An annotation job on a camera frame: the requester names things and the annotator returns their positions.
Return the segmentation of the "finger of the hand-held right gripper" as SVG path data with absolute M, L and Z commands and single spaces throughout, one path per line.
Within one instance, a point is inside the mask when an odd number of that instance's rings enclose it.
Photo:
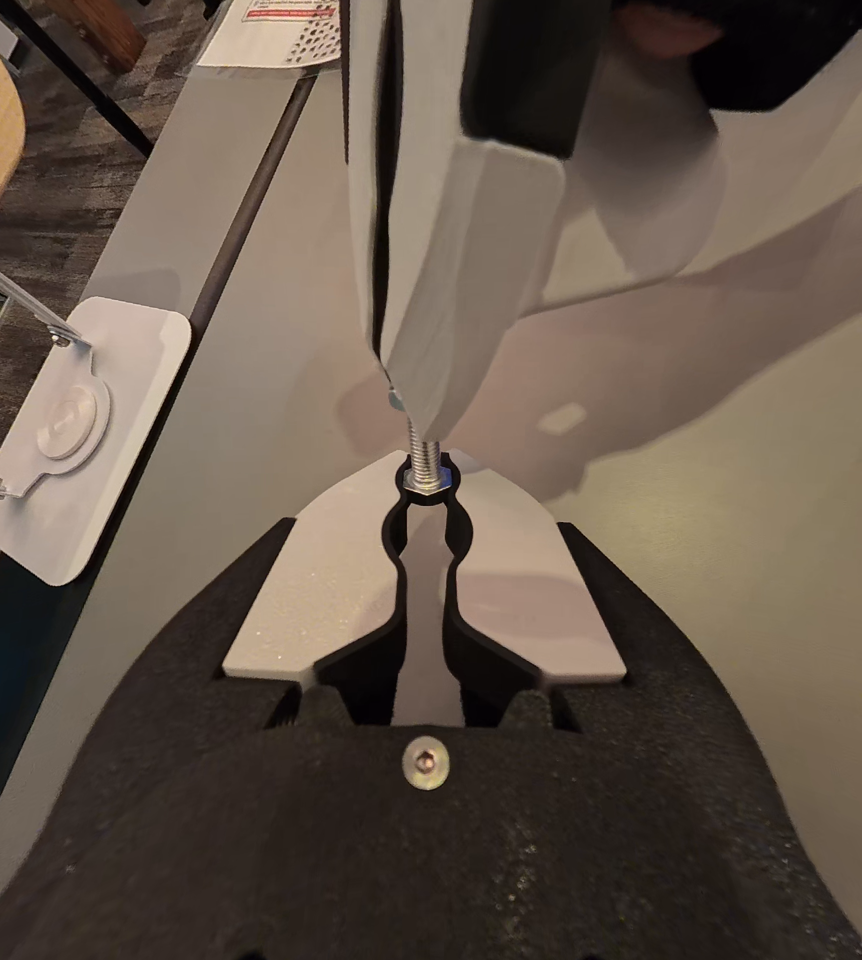
M 522 316 L 565 186 L 561 160 L 461 126 L 471 2 L 402 2 L 385 370 L 422 439 L 444 439 Z
M 344 2 L 341 81 L 350 235 L 365 342 L 381 367 L 393 191 L 393 2 Z

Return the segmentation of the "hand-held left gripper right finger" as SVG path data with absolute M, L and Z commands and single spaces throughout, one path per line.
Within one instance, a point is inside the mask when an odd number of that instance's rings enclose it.
M 504 710 L 524 690 L 622 681 L 625 663 L 553 515 L 460 450 L 449 462 L 442 645 L 462 692 Z

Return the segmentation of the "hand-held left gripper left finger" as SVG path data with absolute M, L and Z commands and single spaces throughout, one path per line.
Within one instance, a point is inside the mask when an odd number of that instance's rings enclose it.
M 224 658 L 228 677 L 307 690 L 318 685 L 319 662 L 389 622 L 399 580 L 382 528 L 405 460 L 393 452 L 299 512 Z

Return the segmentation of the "small silver hex bolt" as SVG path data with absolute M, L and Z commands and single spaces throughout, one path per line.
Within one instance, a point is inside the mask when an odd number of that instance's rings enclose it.
M 410 452 L 401 478 L 401 489 L 409 502 L 417 506 L 436 506 L 453 487 L 453 474 L 442 459 L 440 444 L 418 435 L 408 416 Z

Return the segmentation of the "person's right hand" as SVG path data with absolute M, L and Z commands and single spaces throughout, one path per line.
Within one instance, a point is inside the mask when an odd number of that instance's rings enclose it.
M 718 42 L 725 33 L 705 18 L 650 2 L 618 6 L 612 20 L 636 50 L 659 60 L 689 57 Z

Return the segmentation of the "laminated instruction sheet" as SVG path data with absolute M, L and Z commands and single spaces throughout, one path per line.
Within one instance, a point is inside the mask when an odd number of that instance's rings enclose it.
M 306 70 L 340 55 L 340 2 L 231 1 L 221 3 L 196 66 Z

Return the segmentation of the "wood and white document stand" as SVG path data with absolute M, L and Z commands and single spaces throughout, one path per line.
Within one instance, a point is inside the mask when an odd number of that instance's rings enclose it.
M 0 271 L 53 347 L 0 448 L 0 551 L 52 587 L 92 557 L 192 342 L 182 314 L 92 296 L 64 319 Z

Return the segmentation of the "black framed display easel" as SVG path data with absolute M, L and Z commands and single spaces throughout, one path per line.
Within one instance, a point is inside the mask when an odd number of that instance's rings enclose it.
M 0 1 L 0 12 L 89 100 L 98 114 L 145 159 L 154 143 L 132 118 L 87 75 L 18 1 Z

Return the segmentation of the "brown wooden post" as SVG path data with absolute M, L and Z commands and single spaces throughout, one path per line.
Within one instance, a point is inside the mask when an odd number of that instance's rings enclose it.
M 116 1 L 74 1 L 79 28 L 112 72 L 131 72 L 147 46 L 147 39 Z

